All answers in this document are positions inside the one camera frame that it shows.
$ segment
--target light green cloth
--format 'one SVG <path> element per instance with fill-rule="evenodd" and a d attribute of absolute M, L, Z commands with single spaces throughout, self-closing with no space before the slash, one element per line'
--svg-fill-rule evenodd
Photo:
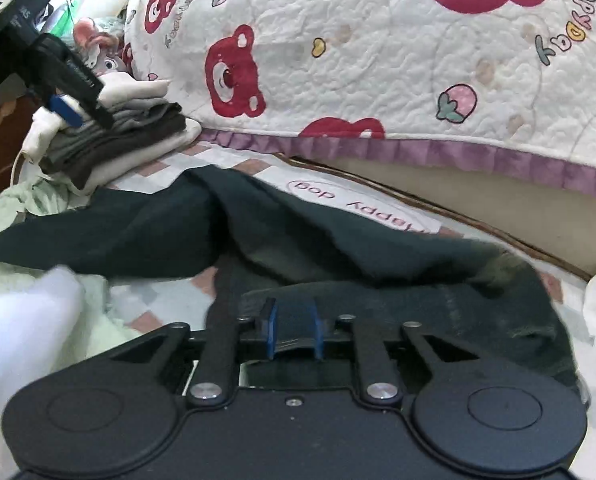
<path fill-rule="evenodd" d="M 26 212 L 43 216 L 81 205 L 84 205 L 82 197 L 69 193 L 64 184 L 34 177 L 0 194 L 0 231 L 16 219 L 23 218 Z M 0 263 L 0 292 L 28 288 L 40 275 L 42 272 L 38 270 Z M 85 304 L 60 354 L 56 369 L 82 361 L 140 335 L 125 327 L 121 321 L 107 316 L 107 280 L 93 275 L 81 275 L 78 280 L 84 286 Z"/>

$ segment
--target beige bed frame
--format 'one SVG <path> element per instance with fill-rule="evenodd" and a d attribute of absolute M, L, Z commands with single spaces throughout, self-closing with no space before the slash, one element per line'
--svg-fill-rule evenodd
<path fill-rule="evenodd" d="M 351 158 L 322 163 L 487 223 L 586 273 L 596 273 L 596 197 L 454 168 Z"/>

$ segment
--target purple ruffled trim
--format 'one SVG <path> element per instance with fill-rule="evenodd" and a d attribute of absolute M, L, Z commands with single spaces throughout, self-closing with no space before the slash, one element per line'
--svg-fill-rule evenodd
<path fill-rule="evenodd" d="M 309 159 L 367 158 L 409 166 L 442 166 L 499 173 L 596 196 L 596 168 L 487 144 L 435 139 L 274 137 L 203 129 L 200 140 L 225 148 L 284 153 Z"/>

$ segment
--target white quilt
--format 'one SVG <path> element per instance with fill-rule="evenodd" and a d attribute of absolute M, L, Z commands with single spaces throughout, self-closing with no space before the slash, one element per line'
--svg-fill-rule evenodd
<path fill-rule="evenodd" d="M 596 0 L 131 0 L 126 60 L 207 128 L 463 140 L 596 168 Z"/>

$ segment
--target quilted blanket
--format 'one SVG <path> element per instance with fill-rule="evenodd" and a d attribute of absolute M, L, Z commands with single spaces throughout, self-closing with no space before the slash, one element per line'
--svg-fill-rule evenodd
<path fill-rule="evenodd" d="M 131 0 L 126 41 L 206 139 L 596 194 L 596 0 Z"/>

